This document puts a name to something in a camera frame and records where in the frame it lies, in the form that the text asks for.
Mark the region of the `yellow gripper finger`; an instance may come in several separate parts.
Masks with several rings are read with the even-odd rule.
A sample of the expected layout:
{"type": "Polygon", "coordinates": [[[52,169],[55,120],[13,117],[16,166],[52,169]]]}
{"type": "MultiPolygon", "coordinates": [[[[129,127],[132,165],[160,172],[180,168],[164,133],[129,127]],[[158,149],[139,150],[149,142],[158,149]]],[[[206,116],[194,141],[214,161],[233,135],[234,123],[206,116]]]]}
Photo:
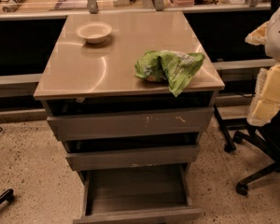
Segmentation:
{"type": "Polygon", "coordinates": [[[270,123],[280,110],[280,62],[269,69],[261,68],[255,96],[249,107],[247,122],[253,126],[270,123]]]}
{"type": "Polygon", "coordinates": [[[253,32],[249,33],[245,38],[245,42],[254,46],[265,45],[267,26],[268,22],[266,21],[253,32]]]}

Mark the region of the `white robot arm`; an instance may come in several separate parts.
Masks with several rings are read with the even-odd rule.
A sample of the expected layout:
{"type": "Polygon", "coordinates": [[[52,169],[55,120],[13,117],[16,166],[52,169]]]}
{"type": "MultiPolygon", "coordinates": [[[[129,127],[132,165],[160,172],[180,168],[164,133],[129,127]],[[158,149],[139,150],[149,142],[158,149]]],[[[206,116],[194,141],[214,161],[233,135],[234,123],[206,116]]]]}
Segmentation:
{"type": "Polygon", "coordinates": [[[263,45],[267,56],[276,60],[269,69],[261,68],[257,77],[247,122],[253,126],[270,123],[280,110],[280,7],[271,18],[245,38],[245,42],[263,45]]]}

